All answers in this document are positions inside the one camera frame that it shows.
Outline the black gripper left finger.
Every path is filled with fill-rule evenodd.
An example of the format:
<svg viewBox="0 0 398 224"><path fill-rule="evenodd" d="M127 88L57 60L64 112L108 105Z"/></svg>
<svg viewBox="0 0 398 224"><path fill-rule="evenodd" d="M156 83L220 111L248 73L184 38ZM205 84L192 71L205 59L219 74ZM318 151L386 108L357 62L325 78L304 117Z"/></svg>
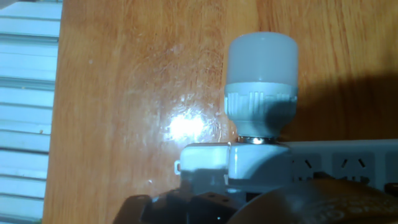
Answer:
<svg viewBox="0 0 398 224"><path fill-rule="evenodd" d="M113 220L114 224L219 224L229 219L245 201L229 195L205 192L195 195L173 189L154 198L128 197Z"/></svg>

